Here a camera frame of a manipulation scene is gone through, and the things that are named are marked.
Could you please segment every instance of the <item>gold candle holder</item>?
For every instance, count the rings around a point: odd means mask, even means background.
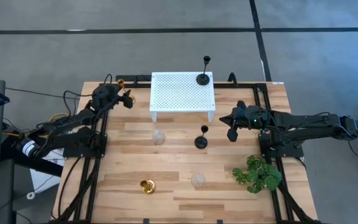
[[[126,93],[124,80],[123,79],[117,80],[117,84],[124,90],[124,93]],[[132,95],[129,95],[129,98],[131,99],[132,104],[135,104],[136,98]]]
[[[155,183],[152,180],[141,180],[139,182],[144,194],[152,194],[155,191]]]

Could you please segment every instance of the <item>wooden tabletop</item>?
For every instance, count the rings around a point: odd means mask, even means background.
[[[91,94],[98,82],[86,82],[82,94]],[[273,110],[290,112],[285,87],[267,83]],[[127,109],[121,104],[109,112],[106,155],[101,160],[94,201],[93,223],[275,223],[271,194],[263,190],[251,194],[236,183],[230,171],[246,168],[249,155],[260,155],[258,130],[239,130],[237,142],[230,142],[229,127],[219,118],[231,113],[238,100],[254,105],[254,94],[248,88],[216,88],[216,114],[208,123],[207,113],[159,113],[153,123],[149,113],[150,89],[133,88],[136,104]],[[90,97],[81,97],[84,108]],[[201,126],[209,131],[206,149],[197,149],[194,140],[201,135]],[[155,146],[155,130],[166,136],[164,144]],[[65,162],[53,214],[62,183],[75,159]],[[68,179],[62,200],[66,208],[78,192],[83,167],[82,159]],[[299,161],[283,158],[288,188],[300,207],[311,218],[317,218],[305,168]],[[194,188],[191,176],[203,174],[206,183]],[[141,179],[153,180],[157,189],[152,195],[142,193]],[[282,216],[286,219],[283,199],[279,193]],[[81,217],[85,217],[88,194],[85,195]]]

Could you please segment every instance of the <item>white perforated platform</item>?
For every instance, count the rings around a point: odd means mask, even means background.
[[[153,72],[150,94],[150,113],[153,122],[157,113],[208,112],[208,121],[215,114],[214,80],[212,72],[206,72],[209,83],[196,81],[202,72]]]

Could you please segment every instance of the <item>green plant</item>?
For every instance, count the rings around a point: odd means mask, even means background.
[[[247,190],[251,193],[256,194],[265,187],[269,190],[275,190],[283,178],[281,172],[275,166],[267,164],[262,157],[249,156],[247,165],[247,172],[234,168],[232,174],[239,184],[247,184]]]

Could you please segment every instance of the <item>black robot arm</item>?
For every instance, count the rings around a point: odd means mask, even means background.
[[[237,140],[238,128],[270,131],[272,134],[279,134],[282,141],[325,137],[353,140],[358,137],[357,123],[348,116],[330,113],[295,116],[259,106],[246,107],[243,101],[238,101],[232,113],[219,120],[230,126],[227,132],[230,141]]]
[[[43,123],[40,128],[23,139],[17,148],[22,150],[24,144],[31,139],[35,144],[26,153],[30,157],[44,157],[51,150],[63,147],[65,148],[63,155],[65,157],[99,157],[104,153],[101,149],[106,145],[106,136],[100,135],[87,126],[95,125],[108,110],[113,109],[114,105],[119,102],[123,102],[126,108],[132,108],[133,102],[129,96],[131,91],[119,96],[120,90],[120,85],[100,85],[93,91],[92,100],[89,100],[85,108],[78,114]],[[79,126],[84,127],[76,133],[68,134],[73,128]]]

